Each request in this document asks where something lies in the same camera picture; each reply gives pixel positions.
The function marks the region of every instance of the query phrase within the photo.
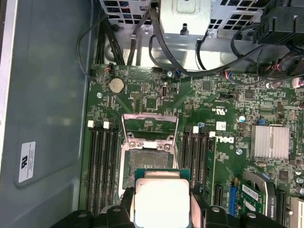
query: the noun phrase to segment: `heatsink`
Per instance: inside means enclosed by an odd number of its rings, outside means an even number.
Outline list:
[[[288,159],[289,128],[252,126],[250,156],[256,158]]]

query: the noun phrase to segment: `capacitor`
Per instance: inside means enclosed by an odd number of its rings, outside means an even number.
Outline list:
[[[293,215],[294,214],[294,212],[292,210],[288,209],[288,208],[286,208],[286,212],[288,213],[288,215]]]
[[[267,166],[267,164],[266,163],[264,163],[264,162],[257,162],[256,163],[256,165],[258,166],[258,167],[266,167]]]
[[[300,193],[301,189],[302,189],[301,186],[297,186],[297,187],[295,188],[295,192]]]
[[[199,122],[199,123],[198,123],[198,127],[204,127],[204,126],[205,126],[204,123],[202,123],[202,122]]]
[[[296,170],[296,171],[295,171],[295,174],[296,174],[297,176],[300,176],[300,175],[302,174],[302,172],[301,172],[301,170]]]
[[[271,88],[272,89],[277,89],[282,85],[282,82],[272,82],[271,83]]]
[[[298,178],[295,180],[295,182],[297,182],[298,184],[303,184],[303,183],[304,183],[304,180],[303,180],[303,178],[298,177]]]
[[[298,108],[299,108],[300,110],[303,110],[303,109],[304,109],[304,103],[301,102],[301,103],[299,104]]]
[[[246,118],[243,115],[239,116],[238,119],[237,119],[237,121],[240,122],[240,123],[245,122],[245,120],[246,120]]]

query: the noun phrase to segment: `blue connector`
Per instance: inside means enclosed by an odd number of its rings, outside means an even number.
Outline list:
[[[230,186],[230,193],[229,193],[229,213],[232,216],[236,216],[236,202],[237,202],[237,194],[238,188],[235,186]]]

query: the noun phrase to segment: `chip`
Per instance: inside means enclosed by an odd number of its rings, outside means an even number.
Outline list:
[[[203,90],[211,91],[211,82],[203,82]]]
[[[156,108],[156,99],[153,98],[147,98],[147,106],[146,108]]]
[[[287,181],[289,178],[288,178],[288,171],[280,171],[279,172],[279,179],[281,181]]]
[[[255,91],[251,89],[245,90],[245,99],[253,99]]]

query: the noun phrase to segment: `gray metal panel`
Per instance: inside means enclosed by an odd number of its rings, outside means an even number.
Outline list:
[[[16,13],[17,19],[12,58],[12,44],[6,43],[1,60],[1,95],[9,88],[7,111],[7,96],[0,96],[0,132],[6,124],[1,227],[49,227],[78,208],[86,83],[76,41],[90,25],[91,6],[88,0],[8,1],[4,41],[12,41]],[[81,48],[85,55],[87,41]],[[21,145],[32,141],[33,178],[18,183]]]

